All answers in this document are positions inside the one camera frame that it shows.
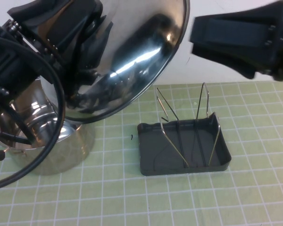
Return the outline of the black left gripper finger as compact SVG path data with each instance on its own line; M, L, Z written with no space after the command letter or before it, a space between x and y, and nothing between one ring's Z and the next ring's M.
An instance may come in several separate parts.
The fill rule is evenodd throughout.
M84 26L87 15L62 13L53 17L53 23L47 33L49 44L62 57L72 40Z
M56 27L76 27L92 14L101 14L99 0L35 0L11 8L8 14L20 25L37 27L50 24Z

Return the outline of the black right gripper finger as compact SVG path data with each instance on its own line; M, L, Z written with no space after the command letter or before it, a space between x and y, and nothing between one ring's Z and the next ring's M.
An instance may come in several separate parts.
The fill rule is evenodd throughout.
M277 53L272 44L193 43L192 54L229 67L247 79L261 73L278 79Z
M194 45L261 46L283 26L283 0L227 14L199 16L190 42Z

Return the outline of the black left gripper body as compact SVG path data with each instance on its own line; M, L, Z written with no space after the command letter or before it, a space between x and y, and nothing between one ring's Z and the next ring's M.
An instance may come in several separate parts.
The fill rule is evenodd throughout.
M21 35L12 34L9 23L0 26L0 104L17 98L40 75L54 85L61 104L64 91L53 67Z

